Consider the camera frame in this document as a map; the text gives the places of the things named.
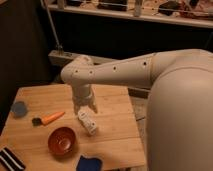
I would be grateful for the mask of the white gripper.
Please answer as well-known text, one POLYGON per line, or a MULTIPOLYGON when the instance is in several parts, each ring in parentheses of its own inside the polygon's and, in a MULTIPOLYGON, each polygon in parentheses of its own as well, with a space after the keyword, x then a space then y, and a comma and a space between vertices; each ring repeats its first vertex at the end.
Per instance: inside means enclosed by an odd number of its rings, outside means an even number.
POLYGON ((73 86, 72 99, 75 115, 78 114, 82 106, 88 106, 95 113, 98 113, 98 109, 94 101, 94 93, 90 84, 73 86))

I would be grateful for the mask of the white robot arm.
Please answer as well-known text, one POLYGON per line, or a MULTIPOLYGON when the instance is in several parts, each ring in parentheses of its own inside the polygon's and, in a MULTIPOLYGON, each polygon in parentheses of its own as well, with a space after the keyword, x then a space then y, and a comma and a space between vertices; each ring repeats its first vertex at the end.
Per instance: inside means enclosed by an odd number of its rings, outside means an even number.
POLYGON ((148 88, 149 171, 213 171, 213 52, 164 51, 100 65, 80 55, 61 78, 76 108, 93 101, 93 84, 148 88))

